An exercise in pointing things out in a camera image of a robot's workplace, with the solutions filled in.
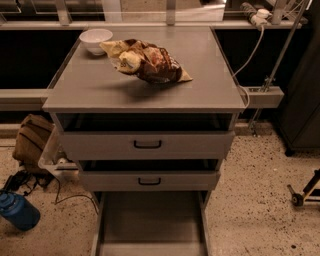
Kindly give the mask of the black wheeled cart leg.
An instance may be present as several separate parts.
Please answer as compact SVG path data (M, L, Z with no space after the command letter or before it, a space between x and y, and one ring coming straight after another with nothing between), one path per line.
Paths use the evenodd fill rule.
M296 207L301 207L305 202L320 202L320 189L316 187L320 181L320 169L314 171L313 177L304 187L301 194L294 191L291 185L287 188L291 193L291 202Z

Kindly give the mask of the dark grey cabinet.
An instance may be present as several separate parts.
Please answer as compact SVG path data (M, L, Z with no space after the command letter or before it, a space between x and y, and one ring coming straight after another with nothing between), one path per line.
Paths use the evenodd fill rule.
M313 35L277 116L285 155L320 148L320 0L310 6Z

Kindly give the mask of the metal diagonal pole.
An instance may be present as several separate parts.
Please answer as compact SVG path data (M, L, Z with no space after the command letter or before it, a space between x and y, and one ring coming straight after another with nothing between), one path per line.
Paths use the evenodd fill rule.
M262 94L263 96L267 96L268 92L269 92L269 88L270 86L273 84L273 81L275 79L275 75L280 67L280 64L285 56L285 53L291 43L291 40L294 36L294 33L296 31L296 29L299 26L299 23L302 19L302 16L304 14L304 12L306 11L306 9L308 8L309 2L311 0L301 0L301 7L300 10L296 16L296 19L292 25L292 28L288 34L288 37L285 41L285 44L279 54L279 57L275 63L275 66L270 74L269 77L267 77L263 83L263 85L259 88L249 88L249 95L255 95L255 94ZM254 137L257 137L257 132L256 132L256 123L261 115L262 110L264 109L264 107L262 105L259 105L258 107L256 107L255 112L253 114L253 116L251 117L249 123L248 123L248 128L249 130L252 132L252 135Z

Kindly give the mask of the clear plastic bin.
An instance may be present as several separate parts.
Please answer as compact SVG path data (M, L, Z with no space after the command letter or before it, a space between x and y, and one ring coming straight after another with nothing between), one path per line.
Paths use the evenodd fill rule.
M60 182L76 180L78 168L65 153L56 128L53 129L38 161L41 169L47 170Z

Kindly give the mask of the brown chip bag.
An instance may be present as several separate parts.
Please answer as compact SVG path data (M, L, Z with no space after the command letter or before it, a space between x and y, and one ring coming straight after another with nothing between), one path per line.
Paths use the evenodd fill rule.
M189 82L193 78L165 48L137 39L106 41L100 44L113 67L125 75L149 83Z

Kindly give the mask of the blue water jug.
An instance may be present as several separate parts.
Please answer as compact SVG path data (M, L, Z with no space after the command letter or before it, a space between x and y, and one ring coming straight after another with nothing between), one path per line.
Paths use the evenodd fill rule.
M0 194L0 215L21 231L34 228L40 212L22 195L10 192Z

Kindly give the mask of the top grey drawer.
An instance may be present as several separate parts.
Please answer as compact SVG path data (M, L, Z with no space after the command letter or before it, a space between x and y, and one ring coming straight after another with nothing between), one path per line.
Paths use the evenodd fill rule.
M72 160L223 159L235 133L63 132L60 141Z

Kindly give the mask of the bottom open grey drawer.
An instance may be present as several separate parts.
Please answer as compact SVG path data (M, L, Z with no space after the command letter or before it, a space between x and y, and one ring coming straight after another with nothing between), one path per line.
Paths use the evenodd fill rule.
M212 256L202 194L104 193L90 256Z

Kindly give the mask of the white ceramic bowl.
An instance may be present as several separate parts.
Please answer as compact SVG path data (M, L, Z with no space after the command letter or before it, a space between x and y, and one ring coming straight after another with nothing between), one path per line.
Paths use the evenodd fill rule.
M80 34L79 39L82 45L93 55L103 55L105 51L100 47L102 42L113 37L113 33L107 29L89 29Z

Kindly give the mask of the brown backpack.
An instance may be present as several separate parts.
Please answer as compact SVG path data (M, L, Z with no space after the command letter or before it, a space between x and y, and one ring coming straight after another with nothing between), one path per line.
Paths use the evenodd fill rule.
M38 166L39 159L53 131L54 125L41 115L29 114L21 123L12 156L25 169L38 175L47 171Z

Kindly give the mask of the grey drawer cabinet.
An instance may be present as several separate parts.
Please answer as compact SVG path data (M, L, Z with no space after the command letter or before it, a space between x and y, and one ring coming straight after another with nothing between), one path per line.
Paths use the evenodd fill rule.
M115 27L166 48L193 78L149 84L77 47L43 108L63 132L234 132L244 103L208 27ZM225 159L72 160L82 171L221 171Z

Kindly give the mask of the middle grey drawer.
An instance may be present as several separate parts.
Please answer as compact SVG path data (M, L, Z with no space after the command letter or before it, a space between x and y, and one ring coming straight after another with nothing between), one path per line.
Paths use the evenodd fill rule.
M219 171L82 171L80 182L89 191L210 191Z

